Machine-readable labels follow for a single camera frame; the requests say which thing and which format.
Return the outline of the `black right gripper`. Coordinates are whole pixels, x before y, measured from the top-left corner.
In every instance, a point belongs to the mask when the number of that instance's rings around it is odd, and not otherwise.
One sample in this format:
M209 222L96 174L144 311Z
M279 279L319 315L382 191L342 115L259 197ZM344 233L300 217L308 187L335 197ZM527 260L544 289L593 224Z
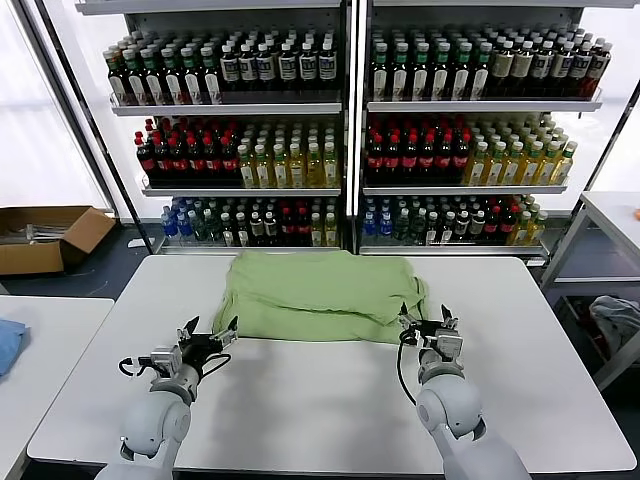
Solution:
M402 303L398 313L398 321L403 334L409 334L409 344L420 348L432 348L437 343L437 337L450 334L456 330L459 319L444 304L441 305L442 322L422 321L415 318L408 311L405 303Z

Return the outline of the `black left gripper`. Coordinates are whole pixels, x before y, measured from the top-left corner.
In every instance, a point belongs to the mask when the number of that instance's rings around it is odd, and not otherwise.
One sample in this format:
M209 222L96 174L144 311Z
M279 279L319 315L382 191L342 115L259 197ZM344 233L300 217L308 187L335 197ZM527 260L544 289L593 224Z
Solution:
M190 365L197 373L202 373L210 356L220 354L223 345L231 345L238 339L238 317L235 316L226 329L213 335L193 334L198 323L199 317L195 316L177 330L177 336L182 362Z

